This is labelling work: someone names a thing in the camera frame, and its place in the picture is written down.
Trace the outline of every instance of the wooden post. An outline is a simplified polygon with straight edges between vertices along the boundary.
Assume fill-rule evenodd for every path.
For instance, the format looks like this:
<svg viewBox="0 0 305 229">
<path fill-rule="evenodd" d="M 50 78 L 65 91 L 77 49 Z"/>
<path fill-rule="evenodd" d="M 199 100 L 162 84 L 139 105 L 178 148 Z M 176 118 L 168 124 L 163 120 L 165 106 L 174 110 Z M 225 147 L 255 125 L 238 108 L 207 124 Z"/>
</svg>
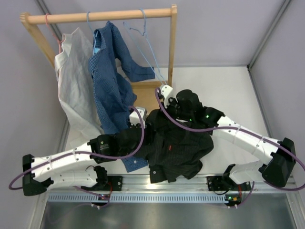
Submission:
<svg viewBox="0 0 305 229">
<path fill-rule="evenodd" d="M 177 26 L 177 5 L 172 5 L 171 28 L 170 28 L 170 53 L 168 58 L 168 85 L 172 86 L 173 80 L 173 58 L 175 54 L 176 41 L 176 26 Z"/>
<path fill-rule="evenodd" d="M 20 21 L 22 22 L 25 29 L 29 32 L 29 34 L 32 36 L 32 38 L 35 40 L 37 45 L 39 46 L 42 53 L 46 56 L 52 67 L 54 67 L 54 58 L 55 58 L 55 52 L 51 48 L 49 42 L 44 37 L 40 29 L 37 25 L 29 24 L 28 17 L 30 16 L 29 13 L 21 13 L 20 14 Z"/>
</svg>

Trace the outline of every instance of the gray wall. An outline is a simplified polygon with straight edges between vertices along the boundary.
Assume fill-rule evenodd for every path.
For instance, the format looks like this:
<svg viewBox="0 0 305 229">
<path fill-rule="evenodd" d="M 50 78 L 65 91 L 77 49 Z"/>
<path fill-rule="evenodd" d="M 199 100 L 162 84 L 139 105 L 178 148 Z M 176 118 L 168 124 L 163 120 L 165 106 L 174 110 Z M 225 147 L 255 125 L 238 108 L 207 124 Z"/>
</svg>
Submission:
<svg viewBox="0 0 305 229">
<path fill-rule="evenodd" d="M 2 1 L 0 9 L 0 228 L 25 229 L 36 197 L 10 191 L 22 156 L 55 153 L 64 121 L 54 70 L 22 26 L 23 11 L 40 14 L 32 0 Z M 42 26 L 54 50 L 56 41 Z"/>
<path fill-rule="evenodd" d="M 176 66 L 242 65 L 253 56 L 264 33 L 280 8 L 283 0 L 45 0 L 52 14 L 87 11 L 134 10 L 138 8 L 167 8 L 178 6 L 178 24 L 175 61 Z M 169 19 L 149 19 L 149 38 L 160 65 L 168 64 Z M 140 64 L 146 62 L 139 54 L 122 21 L 115 21 L 132 56 Z M 104 22 L 92 22 L 93 28 Z M 130 20 L 141 28 L 142 20 Z M 60 24 L 64 33 L 78 26 L 92 40 L 86 23 Z M 153 58 L 144 39 L 134 33 L 151 61 Z"/>
<path fill-rule="evenodd" d="M 258 86 L 264 110 L 277 138 L 294 140 L 297 156 L 305 162 L 305 1 L 294 0 L 288 7 L 262 54 L 252 75 Z M 295 168 L 298 185 L 304 171 Z M 305 192 L 302 191 L 305 203 Z"/>
</svg>

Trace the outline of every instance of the wooden clothing rack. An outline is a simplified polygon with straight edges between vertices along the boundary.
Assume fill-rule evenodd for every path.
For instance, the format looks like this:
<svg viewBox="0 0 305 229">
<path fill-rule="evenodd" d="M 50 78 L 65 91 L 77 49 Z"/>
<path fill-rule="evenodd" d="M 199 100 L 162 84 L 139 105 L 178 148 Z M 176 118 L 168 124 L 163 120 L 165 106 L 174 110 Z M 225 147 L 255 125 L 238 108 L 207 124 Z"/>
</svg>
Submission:
<svg viewBox="0 0 305 229">
<path fill-rule="evenodd" d="M 172 85 L 173 78 L 173 59 L 175 51 L 176 25 L 177 25 L 177 5 L 173 4 L 171 8 L 166 9 L 149 9 L 144 10 L 146 18 L 171 18 L 170 22 L 170 48 L 168 61 L 168 80 L 167 83 Z M 91 12 L 88 15 L 89 21 L 111 21 L 111 20 L 128 20 L 142 19 L 143 14 L 140 10 L 124 10 L 110 12 Z M 45 15 L 32 16 L 27 12 L 20 14 L 20 20 L 32 38 L 35 40 L 40 50 L 46 56 L 52 67 L 54 67 L 55 52 L 46 40 L 38 24 L 45 24 Z M 48 15 L 48 23 L 69 23 L 69 22 L 86 22 L 87 13 L 72 13 Z M 132 83 L 133 92 L 138 96 L 135 106 L 143 106 L 148 112 L 157 109 L 158 104 L 154 98 L 154 90 L 159 87 L 159 81 Z"/>
</svg>

